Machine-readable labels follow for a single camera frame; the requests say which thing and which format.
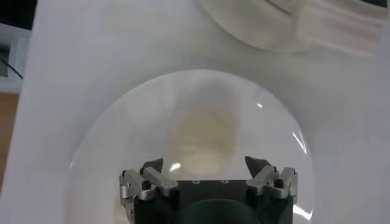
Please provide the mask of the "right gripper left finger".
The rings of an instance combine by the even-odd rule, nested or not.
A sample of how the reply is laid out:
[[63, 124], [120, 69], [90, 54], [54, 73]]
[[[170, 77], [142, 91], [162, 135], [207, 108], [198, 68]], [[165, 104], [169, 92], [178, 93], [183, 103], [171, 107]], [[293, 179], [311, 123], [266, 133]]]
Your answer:
[[179, 183], [164, 176], [163, 158], [146, 161], [139, 171], [123, 170], [119, 175], [119, 200], [130, 223], [135, 223], [135, 200], [151, 201], [159, 193], [163, 197], [179, 195]]

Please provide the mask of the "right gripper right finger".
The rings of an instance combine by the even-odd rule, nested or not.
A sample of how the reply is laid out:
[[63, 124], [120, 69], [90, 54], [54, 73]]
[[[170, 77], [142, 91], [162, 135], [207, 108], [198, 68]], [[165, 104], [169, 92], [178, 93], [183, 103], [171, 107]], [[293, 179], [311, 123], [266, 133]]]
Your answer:
[[294, 168], [285, 167], [280, 173], [267, 160], [251, 156], [245, 156], [245, 162], [252, 177], [246, 181], [246, 185], [256, 196], [268, 195], [278, 200], [291, 197], [297, 200], [298, 173]]

